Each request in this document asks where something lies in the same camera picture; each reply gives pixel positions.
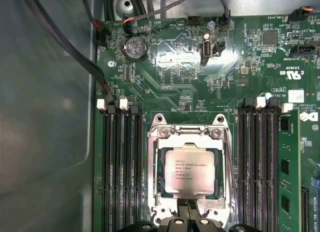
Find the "cpu socket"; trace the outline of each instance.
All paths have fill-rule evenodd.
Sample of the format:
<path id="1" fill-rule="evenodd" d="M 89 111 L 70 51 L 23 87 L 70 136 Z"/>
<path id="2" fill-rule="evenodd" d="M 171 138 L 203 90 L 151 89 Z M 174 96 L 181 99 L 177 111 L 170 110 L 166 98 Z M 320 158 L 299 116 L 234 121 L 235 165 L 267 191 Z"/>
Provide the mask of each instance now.
<path id="1" fill-rule="evenodd" d="M 222 226 L 234 205 L 232 136 L 223 114 L 212 124 L 167 124 L 157 114 L 148 133 L 148 206 L 153 222 L 177 215 L 177 199 L 196 200 L 203 218 Z"/>

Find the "cable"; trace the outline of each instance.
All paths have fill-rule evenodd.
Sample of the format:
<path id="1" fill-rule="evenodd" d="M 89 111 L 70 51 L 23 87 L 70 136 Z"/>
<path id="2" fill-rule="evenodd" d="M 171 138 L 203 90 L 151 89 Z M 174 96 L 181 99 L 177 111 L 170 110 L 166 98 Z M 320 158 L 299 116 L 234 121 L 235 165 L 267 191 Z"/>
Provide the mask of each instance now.
<path id="1" fill-rule="evenodd" d="M 224 9 L 224 16 L 227 20 L 230 20 L 230 15 L 229 15 L 229 8 L 228 8 L 228 4 L 226 2 L 226 0 L 220 0 L 223 9 Z"/>
<path id="2" fill-rule="evenodd" d="M 114 104 L 114 98 L 111 90 L 106 82 L 102 69 L 93 63 L 90 59 L 81 54 L 64 36 L 64 34 L 58 29 L 51 17 L 46 12 L 39 0 L 24 0 L 27 7 L 42 24 L 45 30 L 51 35 L 51 37 L 79 64 L 85 68 L 96 80 L 100 86 L 102 94 L 104 95 L 105 102 L 110 105 Z"/>
<path id="3" fill-rule="evenodd" d="M 144 3 L 142 2 L 142 0 L 130 0 L 131 4 L 133 6 L 133 10 L 134 10 L 134 14 L 136 16 L 142 16 L 145 15 L 146 12 L 146 8 L 144 6 Z"/>
<path id="4" fill-rule="evenodd" d="M 88 15 L 88 18 L 89 18 L 90 22 L 93 24 L 93 26 L 94 26 L 96 29 L 100 29 L 101 26 L 100 26 L 99 23 L 94 19 L 93 15 L 92 15 L 92 13 L 91 13 L 88 0 L 82 0 L 82 2 L 83 2 L 84 8 L 85 8 L 85 12 L 86 12 L 86 14 Z"/>
<path id="5" fill-rule="evenodd" d="M 104 20 L 115 21 L 114 0 L 104 0 L 103 4 Z"/>
<path id="6" fill-rule="evenodd" d="M 147 13 L 147 14 L 143 14 L 143 15 L 138 15 L 138 16 L 134 16 L 134 17 L 131 17 L 131 18 L 127 18 L 123 21 L 123 23 L 127 23 L 129 21 L 137 21 L 137 20 L 142 20 L 144 18 L 148 18 L 150 16 L 155 16 L 157 14 L 160 14 L 160 13 L 163 13 L 167 10 L 170 10 L 171 8 L 183 3 L 185 0 L 177 0 L 171 4 L 168 4 L 166 7 L 164 8 L 160 8 L 160 9 L 157 9 L 156 11 L 154 12 L 151 12 L 151 13 Z"/>
<path id="7" fill-rule="evenodd" d="M 146 8 L 148 10 L 148 13 L 155 12 L 153 0 L 146 0 Z M 153 20 L 154 18 L 154 15 L 149 16 L 149 20 Z"/>
<path id="8" fill-rule="evenodd" d="M 147 13 L 145 5 L 142 0 L 136 0 L 139 9 L 139 15 L 145 15 Z"/>

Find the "motherboard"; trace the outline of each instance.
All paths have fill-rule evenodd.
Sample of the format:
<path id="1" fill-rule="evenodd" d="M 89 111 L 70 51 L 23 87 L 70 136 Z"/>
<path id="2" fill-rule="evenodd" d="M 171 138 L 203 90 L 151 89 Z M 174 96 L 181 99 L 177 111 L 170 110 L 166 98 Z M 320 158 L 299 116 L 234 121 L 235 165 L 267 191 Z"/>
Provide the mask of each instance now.
<path id="1" fill-rule="evenodd" d="M 295 15 L 105 22 L 94 231 L 185 198 L 225 229 L 320 231 L 320 15 Z"/>

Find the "mounting hole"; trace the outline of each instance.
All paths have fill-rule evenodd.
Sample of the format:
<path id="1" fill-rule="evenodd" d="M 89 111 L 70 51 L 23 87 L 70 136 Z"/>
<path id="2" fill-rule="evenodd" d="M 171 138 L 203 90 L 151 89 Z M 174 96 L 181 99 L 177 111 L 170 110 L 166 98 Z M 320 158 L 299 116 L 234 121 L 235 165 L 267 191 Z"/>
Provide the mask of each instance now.
<path id="1" fill-rule="evenodd" d="M 222 123 L 223 121 L 225 121 L 225 119 L 222 116 L 219 116 L 217 120 L 219 123 Z"/>
<path id="2" fill-rule="evenodd" d="M 157 122 L 161 122 L 162 121 L 162 117 L 161 116 L 157 116 L 155 119 Z"/>

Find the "dell logo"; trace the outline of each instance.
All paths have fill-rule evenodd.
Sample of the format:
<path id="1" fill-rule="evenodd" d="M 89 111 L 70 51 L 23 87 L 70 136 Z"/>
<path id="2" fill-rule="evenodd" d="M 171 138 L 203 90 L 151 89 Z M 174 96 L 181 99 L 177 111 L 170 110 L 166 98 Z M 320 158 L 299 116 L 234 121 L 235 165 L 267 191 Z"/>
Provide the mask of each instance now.
<path id="1" fill-rule="evenodd" d="M 300 120 L 302 120 L 303 122 L 306 122 L 306 121 L 317 122 L 318 112 L 312 112 L 312 113 L 302 112 L 300 114 Z"/>

